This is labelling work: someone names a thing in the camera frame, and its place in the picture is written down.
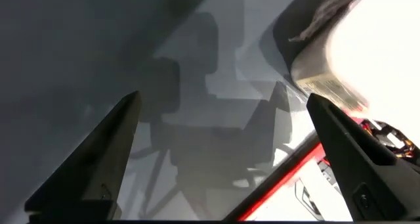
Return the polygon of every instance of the red edge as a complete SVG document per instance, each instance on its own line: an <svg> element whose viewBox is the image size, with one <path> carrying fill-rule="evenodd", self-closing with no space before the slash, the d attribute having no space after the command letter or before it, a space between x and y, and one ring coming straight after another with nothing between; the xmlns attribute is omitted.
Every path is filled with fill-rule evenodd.
<svg viewBox="0 0 420 224"><path fill-rule="evenodd" d="M277 192L280 187L286 184L290 179L296 175L296 173L307 163L309 160L319 157L320 154L325 156L324 150L321 143L318 143L314 149L312 149L294 168L292 168L282 179L280 179L276 185L274 185L260 200L255 202L255 204L247 210L238 221L246 221L247 218L254 213L258 208L260 208L275 192Z"/></svg>

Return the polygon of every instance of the gray surface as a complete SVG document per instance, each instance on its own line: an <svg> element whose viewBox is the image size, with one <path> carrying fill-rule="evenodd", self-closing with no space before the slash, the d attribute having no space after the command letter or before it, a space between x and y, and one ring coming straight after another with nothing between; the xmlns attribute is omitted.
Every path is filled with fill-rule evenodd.
<svg viewBox="0 0 420 224"><path fill-rule="evenodd" d="M123 218L224 217L310 130L271 37L291 1L0 0L0 222L136 89Z"/></svg>

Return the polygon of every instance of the white surface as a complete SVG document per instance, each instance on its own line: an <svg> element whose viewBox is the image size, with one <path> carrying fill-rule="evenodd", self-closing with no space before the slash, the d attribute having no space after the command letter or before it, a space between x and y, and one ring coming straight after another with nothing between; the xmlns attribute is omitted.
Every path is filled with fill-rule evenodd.
<svg viewBox="0 0 420 224"><path fill-rule="evenodd" d="M329 67L369 101L369 117L417 145L419 9L420 0L360 0L326 45Z"/></svg>
<svg viewBox="0 0 420 224"><path fill-rule="evenodd" d="M302 167L299 177L325 221L353 220L344 198L322 175L314 160Z"/></svg>

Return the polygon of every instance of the gray wall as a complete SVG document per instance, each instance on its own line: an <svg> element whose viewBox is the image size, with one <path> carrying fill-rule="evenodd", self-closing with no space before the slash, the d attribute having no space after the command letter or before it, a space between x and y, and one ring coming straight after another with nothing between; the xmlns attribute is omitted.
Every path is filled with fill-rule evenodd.
<svg viewBox="0 0 420 224"><path fill-rule="evenodd" d="M144 108L123 217L226 215L253 189L226 189L233 173L269 173L306 123L292 123L304 106L271 34L291 1L0 0L0 221L21 223L27 197L134 90ZM173 187L186 208L152 210ZM203 211L196 199L215 187Z"/></svg>

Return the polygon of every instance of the black plastic part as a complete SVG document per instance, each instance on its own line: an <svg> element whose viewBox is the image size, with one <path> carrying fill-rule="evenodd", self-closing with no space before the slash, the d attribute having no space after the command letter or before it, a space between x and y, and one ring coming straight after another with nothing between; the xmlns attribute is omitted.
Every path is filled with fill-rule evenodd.
<svg viewBox="0 0 420 224"><path fill-rule="evenodd" d="M329 100L307 108L354 221L420 217L420 175Z"/></svg>
<svg viewBox="0 0 420 224"><path fill-rule="evenodd" d="M113 218L140 107L139 92L122 98L34 192L25 203L32 223Z"/></svg>
<svg viewBox="0 0 420 224"><path fill-rule="evenodd" d="M315 132L311 133L284 162L267 177L245 200L232 210L223 221L237 221L250 210L261 198L275 187L297 164L320 143Z"/></svg>

